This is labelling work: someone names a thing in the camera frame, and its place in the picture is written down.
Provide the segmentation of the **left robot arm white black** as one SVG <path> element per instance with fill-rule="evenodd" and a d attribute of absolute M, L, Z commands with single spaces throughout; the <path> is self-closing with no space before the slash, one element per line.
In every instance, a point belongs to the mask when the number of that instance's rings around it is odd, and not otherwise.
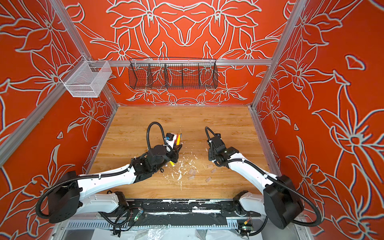
<path fill-rule="evenodd" d="M 123 167 L 98 174 L 77 175 L 70 171 L 41 195 L 35 206 L 36 215 L 53 224 L 87 212 L 92 195 L 114 187 L 135 184 L 157 172 L 163 172 L 166 164 L 178 161 L 182 146 L 157 145 L 140 157 L 132 158 Z"/>

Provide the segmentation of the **orange highlighter pen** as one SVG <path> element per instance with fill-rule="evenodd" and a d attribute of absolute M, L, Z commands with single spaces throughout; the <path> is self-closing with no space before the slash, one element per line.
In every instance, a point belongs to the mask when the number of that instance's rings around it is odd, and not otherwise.
<path fill-rule="evenodd" d="M 181 135 L 177 135 L 176 146 L 180 145 L 180 141 L 181 141 L 180 138 L 181 138 Z"/>

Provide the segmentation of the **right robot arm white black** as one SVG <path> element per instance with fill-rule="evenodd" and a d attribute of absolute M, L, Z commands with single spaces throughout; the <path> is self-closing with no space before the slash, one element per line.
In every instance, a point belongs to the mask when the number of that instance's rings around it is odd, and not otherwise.
<path fill-rule="evenodd" d="M 268 217 L 277 228 L 284 229 L 288 224 L 304 227 L 317 227 L 322 220 L 319 208 L 303 194 L 300 194 L 292 180 L 285 176 L 271 174 L 248 160 L 233 147 L 226 147 L 220 134 L 208 137 L 209 160 L 217 167 L 226 167 L 244 177 L 263 195 L 263 200 L 254 194 L 245 192 L 239 196 L 242 209 Z M 316 219 L 302 222 L 296 218 L 304 211 L 305 206 L 311 207 Z"/>

